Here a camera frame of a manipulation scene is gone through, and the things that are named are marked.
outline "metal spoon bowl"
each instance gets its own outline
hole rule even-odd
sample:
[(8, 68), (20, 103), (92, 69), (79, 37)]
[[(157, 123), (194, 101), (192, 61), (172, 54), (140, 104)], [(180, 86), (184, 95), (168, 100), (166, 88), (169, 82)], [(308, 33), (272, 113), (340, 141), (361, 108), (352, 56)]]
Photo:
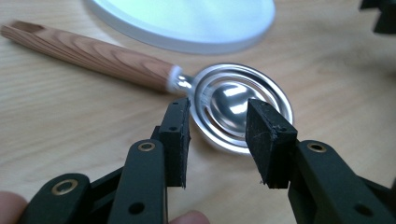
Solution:
[(288, 98), (275, 82), (250, 67), (223, 63), (207, 67), (188, 91), (191, 115), (215, 148), (249, 155), (245, 142), (248, 99), (260, 99), (292, 123)]

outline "table surface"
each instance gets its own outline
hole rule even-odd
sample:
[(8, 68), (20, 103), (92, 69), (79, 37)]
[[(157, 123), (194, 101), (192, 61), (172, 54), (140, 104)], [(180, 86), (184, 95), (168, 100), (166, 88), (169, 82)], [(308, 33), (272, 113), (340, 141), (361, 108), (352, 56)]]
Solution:
[[(288, 95), (299, 139), (333, 146), (352, 170), (390, 187), (396, 174), (396, 37), (372, 32), (377, 10), (359, 0), (276, 1), (256, 46), (226, 55), (159, 49), (122, 35), (83, 1), (2, 1), (0, 22), (30, 21), (180, 65), (242, 63)], [(121, 167), (178, 98), (44, 56), (0, 37), (0, 190), (30, 200), (57, 175), (91, 181)], [(285, 189), (261, 184), (253, 159), (213, 149), (191, 125), (187, 188), (169, 189), (170, 218), (189, 210), (212, 223), (293, 223)]]

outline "finger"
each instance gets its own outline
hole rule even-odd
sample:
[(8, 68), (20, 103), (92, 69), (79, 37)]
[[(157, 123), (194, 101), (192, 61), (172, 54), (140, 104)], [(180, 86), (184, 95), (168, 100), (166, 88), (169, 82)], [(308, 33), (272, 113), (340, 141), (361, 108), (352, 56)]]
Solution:
[(181, 217), (177, 217), (172, 220), (169, 224), (210, 224), (207, 217), (198, 212), (190, 211)]
[(17, 223), (26, 204), (18, 194), (0, 191), (0, 224)]

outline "wood grain handle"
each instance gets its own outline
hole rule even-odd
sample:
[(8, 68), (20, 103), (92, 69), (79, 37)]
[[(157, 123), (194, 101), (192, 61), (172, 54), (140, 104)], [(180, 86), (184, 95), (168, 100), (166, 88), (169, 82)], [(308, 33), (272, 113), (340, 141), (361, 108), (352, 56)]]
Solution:
[(157, 91), (167, 91), (178, 66), (145, 54), (70, 32), (14, 21), (1, 35), (27, 48)]

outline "black object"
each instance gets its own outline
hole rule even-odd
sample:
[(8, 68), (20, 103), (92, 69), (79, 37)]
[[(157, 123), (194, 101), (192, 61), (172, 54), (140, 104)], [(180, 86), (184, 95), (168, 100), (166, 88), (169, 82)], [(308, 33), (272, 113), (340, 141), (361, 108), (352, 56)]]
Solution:
[(296, 137), (271, 105), (248, 101), (247, 146), (264, 184), (286, 189), (290, 182), (298, 223), (396, 223), (395, 185), (387, 189), (362, 179), (332, 147)]
[(396, 35), (396, 0), (363, 0), (361, 9), (378, 8), (381, 11), (374, 32)]
[[(187, 98), (170, 104), (151, 139), (131, 146), (123, 168), (91, 184), (80, 174), (49, 181), (20, 223), (167, 223), (166, 187), (186, 186), (189, 107)], [(289, 188), (298, 223), (396, 223), (396, 182), (377, 185), (355, 175), (332, 147), (299, 142), (265, 102), (248, 101), (247, 145), (263, 183)]]
[(30, 201), (19, 223), (167, 223), (166, 187), (185, 187), (190, 101), (168, 106), (150, 139), (134, 143), (125, 165), (92, 183), (60, 175)]

